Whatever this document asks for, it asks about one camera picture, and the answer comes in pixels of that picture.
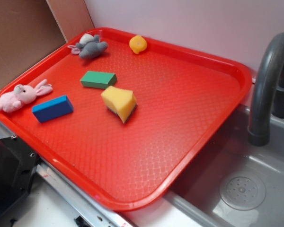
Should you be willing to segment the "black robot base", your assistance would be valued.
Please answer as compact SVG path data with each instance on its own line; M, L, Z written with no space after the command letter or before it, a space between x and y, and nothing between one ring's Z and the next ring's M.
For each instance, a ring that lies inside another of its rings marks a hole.
M0 217L29 195L37 160L20 137L0 139Z

